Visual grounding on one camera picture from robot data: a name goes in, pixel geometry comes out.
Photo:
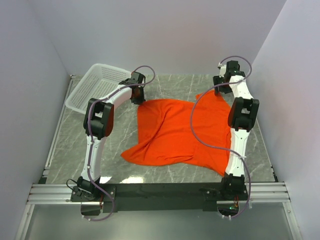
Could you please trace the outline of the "orange t shirt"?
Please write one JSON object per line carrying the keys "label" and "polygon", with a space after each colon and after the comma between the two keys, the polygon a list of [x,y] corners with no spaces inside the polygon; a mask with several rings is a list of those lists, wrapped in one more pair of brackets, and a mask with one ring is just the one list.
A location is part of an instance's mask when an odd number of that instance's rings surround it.
{"label": "orange t shirt", "polygon": [[154,99],[137,108],[138,143],[121,156],[143,166],[184,163],[205,167],[223,176],[231,146],[231,110],[213,91],[196,96],[194,104],[177,99]]}

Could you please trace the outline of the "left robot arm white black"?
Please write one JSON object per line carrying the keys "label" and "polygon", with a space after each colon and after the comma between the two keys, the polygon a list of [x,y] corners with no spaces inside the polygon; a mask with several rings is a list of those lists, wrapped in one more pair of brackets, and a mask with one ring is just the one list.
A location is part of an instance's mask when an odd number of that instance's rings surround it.
{"label": "left robot arm white black", "polygon": [[100,195],[102,153],[114,127],[115,110],[128,100],[134,105],[141,105],[145,101],[145,83],[146,77],[133,71],[129,78],[122,80],[109,94],[88,101],[83,121],[87,149],[84,167],[77,180],[77,187],[82,189],[82,195],[88,201],[94,201]]}

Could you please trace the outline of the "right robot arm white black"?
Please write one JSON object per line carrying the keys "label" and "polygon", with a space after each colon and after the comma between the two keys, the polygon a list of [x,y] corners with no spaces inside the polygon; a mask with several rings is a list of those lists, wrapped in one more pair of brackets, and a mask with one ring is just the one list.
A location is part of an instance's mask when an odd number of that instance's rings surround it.
{"label": "right robot arm white black", "polygon": [[219,193],[226,200],[240,200],[248,193],[245,184],[245,154],[250,132],[256,123],[260,101],[250,93],[246,74],[241,70],[238,61],[230,60],[225,64],[220,62],[217,68],[219,75],[213,77],[214,94],[232,93],[234,98],[227,119],[231,134],[229,160]]}

